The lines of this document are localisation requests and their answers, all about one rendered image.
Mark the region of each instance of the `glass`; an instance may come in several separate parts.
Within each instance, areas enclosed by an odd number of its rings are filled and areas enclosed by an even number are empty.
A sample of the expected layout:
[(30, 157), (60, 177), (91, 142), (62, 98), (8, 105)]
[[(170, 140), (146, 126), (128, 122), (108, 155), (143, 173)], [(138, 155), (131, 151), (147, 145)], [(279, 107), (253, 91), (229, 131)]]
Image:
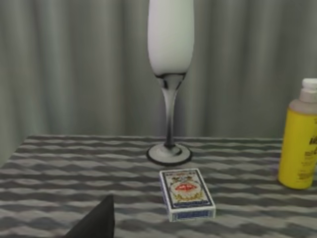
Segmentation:
[(191, 160), (192, 152), (174, 142), (174, 104), (192, 60), (194, 49), (193, 0), (150, 0), (148, 52), (162, 88), (166, 109), (166, 141), (147, 151), (149, 160), (176, 166)]

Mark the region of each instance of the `gray curtain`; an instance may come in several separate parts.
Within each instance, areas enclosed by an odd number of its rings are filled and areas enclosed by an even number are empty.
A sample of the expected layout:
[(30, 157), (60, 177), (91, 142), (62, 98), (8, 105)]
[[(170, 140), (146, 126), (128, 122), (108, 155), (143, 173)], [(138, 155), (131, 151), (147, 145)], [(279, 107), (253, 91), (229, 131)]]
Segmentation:
[[(164, 135), (148, 0), (0, 1), (0, 161), (30, 134)], [(316, 0), (195, 0), (176, 135), (281, 137), (317, 77)]]

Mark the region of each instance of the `white bottle cap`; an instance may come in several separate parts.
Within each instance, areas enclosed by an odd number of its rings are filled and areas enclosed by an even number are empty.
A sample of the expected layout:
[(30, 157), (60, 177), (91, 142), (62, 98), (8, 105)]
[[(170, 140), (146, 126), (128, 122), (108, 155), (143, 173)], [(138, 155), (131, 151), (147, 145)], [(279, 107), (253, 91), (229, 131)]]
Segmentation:
[(304, 78), (300, 100), (306, 103), (317, 103), (317, 78)]

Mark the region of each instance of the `plastic bottle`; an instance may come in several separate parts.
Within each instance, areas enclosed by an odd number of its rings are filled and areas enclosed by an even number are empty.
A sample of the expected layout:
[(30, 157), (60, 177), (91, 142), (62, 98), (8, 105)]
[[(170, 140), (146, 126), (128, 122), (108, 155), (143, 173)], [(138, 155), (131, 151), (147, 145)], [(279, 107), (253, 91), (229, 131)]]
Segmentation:
[(300, 98), (287, 111), (278, 180), (289, 188), (309, 188), (316, 161), (317, 78), (305, 78)]

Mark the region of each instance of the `playing card box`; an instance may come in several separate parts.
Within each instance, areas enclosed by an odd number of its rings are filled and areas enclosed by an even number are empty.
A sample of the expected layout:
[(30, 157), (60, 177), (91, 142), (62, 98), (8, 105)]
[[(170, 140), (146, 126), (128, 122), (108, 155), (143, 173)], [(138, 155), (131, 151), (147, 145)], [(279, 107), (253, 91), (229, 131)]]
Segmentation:
[(159, 173), (169, 221), (214, 218), (216, 207), (198, 169)]

